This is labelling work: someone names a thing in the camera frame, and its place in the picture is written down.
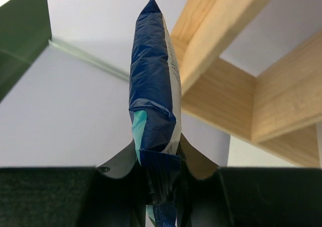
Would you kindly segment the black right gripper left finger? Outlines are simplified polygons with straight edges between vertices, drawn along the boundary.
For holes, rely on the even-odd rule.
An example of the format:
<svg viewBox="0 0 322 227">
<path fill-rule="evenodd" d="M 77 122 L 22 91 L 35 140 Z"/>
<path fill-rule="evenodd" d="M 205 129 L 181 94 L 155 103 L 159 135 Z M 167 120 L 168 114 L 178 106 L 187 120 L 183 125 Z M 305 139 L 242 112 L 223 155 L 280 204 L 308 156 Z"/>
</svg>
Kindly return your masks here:
<svg viewBox="0 0 322 227">
<path fill-rule="evenodd" d="M 145 226 L 134 143 L 98 167 L 1 168 L 1 226 Z"/>
</svg>

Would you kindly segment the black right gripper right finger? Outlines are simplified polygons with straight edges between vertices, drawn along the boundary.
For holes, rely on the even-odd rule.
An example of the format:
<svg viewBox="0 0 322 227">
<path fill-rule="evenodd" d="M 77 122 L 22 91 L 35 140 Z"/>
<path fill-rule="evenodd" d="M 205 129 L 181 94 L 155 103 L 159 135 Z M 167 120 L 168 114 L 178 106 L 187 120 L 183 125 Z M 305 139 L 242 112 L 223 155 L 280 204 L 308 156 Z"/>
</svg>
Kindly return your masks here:
<svg viewBox="0 0 322 227">
<path fill-rule="evenodd" d="M 182 136 L 179 226 L 321 226 L 321 169 L 220 167 Z"/>
</svg>

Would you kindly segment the blue Burts sea salt bag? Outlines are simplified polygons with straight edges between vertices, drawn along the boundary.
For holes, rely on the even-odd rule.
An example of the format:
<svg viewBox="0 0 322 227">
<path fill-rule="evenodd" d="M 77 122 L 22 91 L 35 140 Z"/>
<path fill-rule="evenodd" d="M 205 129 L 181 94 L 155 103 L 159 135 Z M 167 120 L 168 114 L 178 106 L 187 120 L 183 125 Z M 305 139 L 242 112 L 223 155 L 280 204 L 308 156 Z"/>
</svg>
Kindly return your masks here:
<svg viewBox="0 0 322 227">
<path fill-rule="evenodd" d="M 173 43 L 156 0 L 149 0 L 135 25 L 129 114 L 137 160 L 146 175 L 146 211 L 155 226 L 174 226 L 177 219 L 181 97 Z"/>
</svg>

